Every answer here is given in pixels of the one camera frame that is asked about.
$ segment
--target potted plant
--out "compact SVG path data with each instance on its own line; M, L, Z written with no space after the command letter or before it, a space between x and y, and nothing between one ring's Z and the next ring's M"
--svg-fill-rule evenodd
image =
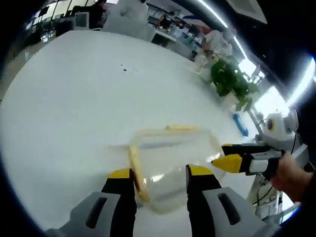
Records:
M219 59L211 68L211 82L216 86L216 92L223 97L232 92L238 99L236 111L248 111L252 106L250 94L258 91L258 86L248 82L250 77L242 73L237 60L230 56Z

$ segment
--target plastic food container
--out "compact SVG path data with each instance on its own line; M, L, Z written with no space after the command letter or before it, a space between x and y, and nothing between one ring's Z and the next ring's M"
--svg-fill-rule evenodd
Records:
M186 165L212 169L211 161L223 155L209 130L169 126L165 130L139 131L129 148L137 196L155 212L173 211L187 202ZM220 180L225 173L214 174Z

